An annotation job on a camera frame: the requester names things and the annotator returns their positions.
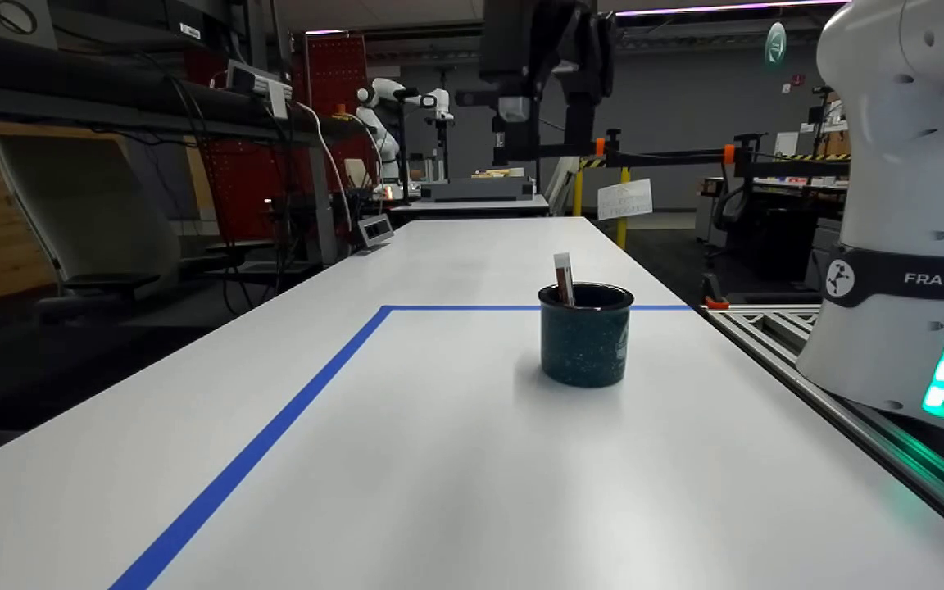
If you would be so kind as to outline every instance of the metal rail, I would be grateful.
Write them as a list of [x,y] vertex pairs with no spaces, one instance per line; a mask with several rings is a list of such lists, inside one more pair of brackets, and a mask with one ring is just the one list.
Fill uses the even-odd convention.
[[838,400],[797,371],[815,307],[745,304],[706,319],[944,515],[944,431]]

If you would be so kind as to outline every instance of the white robot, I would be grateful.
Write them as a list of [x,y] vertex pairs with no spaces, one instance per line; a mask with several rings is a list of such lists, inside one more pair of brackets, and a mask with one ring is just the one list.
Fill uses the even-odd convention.
[[820,69],[848,116],[853,186],[800,375],[944,426],[944,0],[853,0]]
[[406,101],[406,106],[418,106],[418,107],[432,107],[432,121],[435,126],[449,126],[452,111],[449,111],[449,93],[446,90],[432,90],[432,93],[406,93],[406,86],[392,83],[392,78],[373,78],[370,90],[358,93],[358,121],[368,129],[370,146],[377,150],[377,182],[389,183],[400,182],[400,141],[384,129],[384,121],[377,119],[377,106],[381,101]]

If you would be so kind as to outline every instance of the chair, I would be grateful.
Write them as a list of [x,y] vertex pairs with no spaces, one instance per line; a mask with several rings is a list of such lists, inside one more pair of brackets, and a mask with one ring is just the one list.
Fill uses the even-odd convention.
[[162,307],[238,263],[180,260],[180,240],[112,138],[0,135],[0,175],[54,272],[41,323]]

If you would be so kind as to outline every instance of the wall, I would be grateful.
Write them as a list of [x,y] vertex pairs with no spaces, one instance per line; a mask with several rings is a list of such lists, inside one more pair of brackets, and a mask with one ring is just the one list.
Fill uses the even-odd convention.
[[[806,86],[792,95],[780,95],[780,86],[803,76]],[[483,90],[472,66],[454,66],[446,76],[446,90]],[[413,90],[435,90],[440,72],[404,69],[404,83]],[[792,45],[780,69],[767,69],[757,50],[717,53],[651,53],[625,57],[617,66],[617,93],[596,111],[596,131],[623,129],[623,150],[682,150],[717,147],[745,131],[786,131],[806,119],[813,106],[809,90],[820,86],[813,66],[813,45]],[[454,107],[449,138],[452,175],[464,176],[491,162],[491,111]],[[559,90],[552,83],[544,99],[544,138],[556,138],[564,121]],[[410,121],[413,150],[427,150],[432,129]],[[695,211],[702,176],[717,166],[654,166],[636,172],[636,176],[654,182],[658,211]],[[614,183],[617,172],[593,172],[593,186]]]

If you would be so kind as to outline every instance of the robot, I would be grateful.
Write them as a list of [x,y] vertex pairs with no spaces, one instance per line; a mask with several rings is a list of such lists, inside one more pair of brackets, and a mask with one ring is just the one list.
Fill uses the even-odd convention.
[[452,121],[449,111],[449,93],[446,90],[432,90],[432,93],[410,93],[406,86],[392,83],[392,78],[373,78],[368,90],[358,93],[358,107],[353,119],[368,129],[368,138],[373,146],[377,153],[377,182],[381,183],[392,183],[400,182],[400,141],[384,129],[384,121],[377,119],[377,106],[389,101],[389,106],[418,106],[432,111],[435,129]]
[[944,0],[853,0],[820,72],[848,119],[853,186],[800,375],[944,431]]

